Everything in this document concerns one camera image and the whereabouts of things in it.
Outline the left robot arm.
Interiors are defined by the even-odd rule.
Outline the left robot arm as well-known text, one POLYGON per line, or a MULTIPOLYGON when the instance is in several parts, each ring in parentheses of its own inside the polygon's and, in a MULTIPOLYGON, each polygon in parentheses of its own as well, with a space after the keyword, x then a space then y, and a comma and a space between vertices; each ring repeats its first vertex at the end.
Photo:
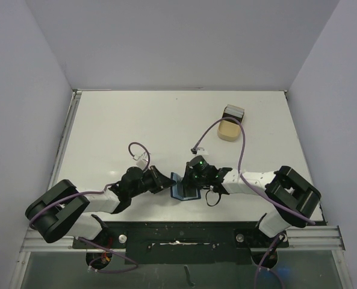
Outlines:
POLYGON ((156 194, 174 185, 176 181, 155 166, 146 170, 130 167, 119 181, 107 184, 101 191, 79 192, 70 180, 63 179, 30 204, 25 216, 30 228, 47 243, 69 236, 102 247, 110 232, 97 213, 119 214, 133 198, 147 192, 156 194))

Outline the blue card holder wallet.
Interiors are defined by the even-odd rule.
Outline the blue card holder wallet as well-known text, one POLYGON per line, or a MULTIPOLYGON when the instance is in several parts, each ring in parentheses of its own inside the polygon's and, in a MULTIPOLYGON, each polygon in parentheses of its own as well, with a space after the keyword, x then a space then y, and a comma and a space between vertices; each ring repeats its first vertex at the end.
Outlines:
POLYGON ((198 200, 201 198, 200 190, 196 188, 185 188, 182 178, 175 172, 170 175, 171 179, 176 182, 170 188, 170 197, 180 201, 198 200))

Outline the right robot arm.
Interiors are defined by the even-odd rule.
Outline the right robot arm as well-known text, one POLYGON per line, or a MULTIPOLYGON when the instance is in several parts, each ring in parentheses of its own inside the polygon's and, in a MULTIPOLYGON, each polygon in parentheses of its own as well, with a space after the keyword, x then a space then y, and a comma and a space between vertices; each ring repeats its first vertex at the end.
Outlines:
POLYGON ((200 199, 200 191, 232 194, 257 194, 275 208, 265 213, 254 230, 254 240, 268 246, 275 236, 291 226, 313 225, 311 216, 321 199, 321 193, 289 166, 272 172, 245 172, 231 167, 217 168, 198 155, 186 164, 183 177, 172 173, 176 182, 171 197, 184 201, 200 199))

